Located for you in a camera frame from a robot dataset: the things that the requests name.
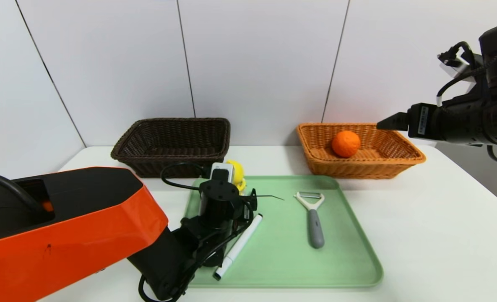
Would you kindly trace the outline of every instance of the orange wicker basket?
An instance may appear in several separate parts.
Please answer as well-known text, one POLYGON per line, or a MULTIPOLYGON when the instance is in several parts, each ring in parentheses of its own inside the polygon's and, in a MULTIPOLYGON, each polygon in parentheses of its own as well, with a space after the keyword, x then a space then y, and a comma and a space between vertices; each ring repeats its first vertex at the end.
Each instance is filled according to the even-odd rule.
POLYGON ((397 131, 377 130, 375 124, 300 124, 297 127, 308 167, 313 174, 338 178, 394 178, 425 161, 425 155, 397 131), (351 130, 361 146, 352 157, 338 157, 331 147, 334 136, 351 130))

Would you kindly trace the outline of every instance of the peeler blade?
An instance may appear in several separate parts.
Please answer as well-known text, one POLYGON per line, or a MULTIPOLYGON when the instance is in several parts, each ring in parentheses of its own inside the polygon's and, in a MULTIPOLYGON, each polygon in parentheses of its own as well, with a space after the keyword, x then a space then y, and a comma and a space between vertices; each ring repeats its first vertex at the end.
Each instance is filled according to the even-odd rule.
POLYGON ((306 198, 321 198, 321 193, 312 193, 312 192, 299 192, 300 197, 306 198))

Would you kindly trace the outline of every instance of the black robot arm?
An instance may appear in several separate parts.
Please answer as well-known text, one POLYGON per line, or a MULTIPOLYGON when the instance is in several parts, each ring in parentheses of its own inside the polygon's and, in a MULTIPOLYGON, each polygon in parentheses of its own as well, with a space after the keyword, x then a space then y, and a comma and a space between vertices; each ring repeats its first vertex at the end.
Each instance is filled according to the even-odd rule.
POLYGON ((377 123, 381 130, 405 130, 411 138, 447 141, 462 145, 497 145, 497 27, 479 38, 482 56, 472 54, 465 42, 459 42, 440 61, 457 72, 437 94, 437 105, 419 103, 377 123), (465 52, 456 57, 458 48, 465 52), (442 94, 453 84, 473 78, 475 86, 467 93, 442 102, 442 94))
POLYGON ((175 163, 162 170, 161 178, 169 185, 196 190, 200 194, 198 216, 183 218, 181 227, 170 231, 168 227, 147 248, 128 257, 142 273, 138 292, 146 302, 156 302, 144 290, 149 284, 159 301, 178 300, 187 289, 201 266, 221 266, 228 242, 241 234, 254 219, 258 208, 256 190, 241 196, 237 187, 223 179, 213 177, 199 187, 170 182, 165 172, 174 166, 193 163, 175 163))

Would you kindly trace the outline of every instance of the vegetable peeler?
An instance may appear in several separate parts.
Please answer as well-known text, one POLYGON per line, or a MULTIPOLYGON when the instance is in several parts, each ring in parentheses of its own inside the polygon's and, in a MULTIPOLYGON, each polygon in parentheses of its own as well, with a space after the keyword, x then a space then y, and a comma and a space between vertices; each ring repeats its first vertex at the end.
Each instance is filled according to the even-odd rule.
POLYGON ((321 221, 319 220, 319 215, 317 214, 317 208, 325 201, 325 195, 321 193, 310 193, 310 192, 297 192, 294 197, 304 205, 304 208, 308 210, 308 234, 310 236, 310 244, 314 248, 321 248, 325 245, 325 239, 323 237, 323 229, 321 228, 321 221), (310 204, 304 198, 319 198, 315 204, 310 204))

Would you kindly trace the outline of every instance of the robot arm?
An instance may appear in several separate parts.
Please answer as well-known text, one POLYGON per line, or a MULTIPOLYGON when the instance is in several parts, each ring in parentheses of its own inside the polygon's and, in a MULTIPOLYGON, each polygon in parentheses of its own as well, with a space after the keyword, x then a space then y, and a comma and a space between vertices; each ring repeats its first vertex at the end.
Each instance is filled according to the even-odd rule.
POLYGON ((222 264, 227 243, 250 225, 258 200, 254 189, 240 196, 224 169, 199 187, 170 182, 165 176, 174 165, 162 180, 200 194, 198 216, 174 231, 127 169, 0 177, 0 301, 38 300, 123 258, 142 273, 143 300, 154 301, 143 292, 145 281, 159 300, 178 300, 198 268, 222 264))
POLYGON ((475 55, 465 42, 459 42, 439 55, 455 78, 437 94, 437 105, 419 103, 377 123, 381 130, 405 130, 411 138, 447 141, 462 145, 497 145, 497 27, 479 38, 482 56, 475 55), (458 48, 465 48, 457 58, 458 48), (473 78, 475 86, 467 94, 442 102, 442 94, 453 84, 473 78))

